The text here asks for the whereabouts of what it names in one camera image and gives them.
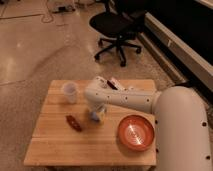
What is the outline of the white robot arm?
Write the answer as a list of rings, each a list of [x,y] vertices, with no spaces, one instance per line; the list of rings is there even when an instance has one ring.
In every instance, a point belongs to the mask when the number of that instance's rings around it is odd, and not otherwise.
[[[92,110],[111,104],[155,116],[156,171],[213,171],[207,114],[194,90],[183,86],[164,91],[113,90],[97,76],[84,95]]]

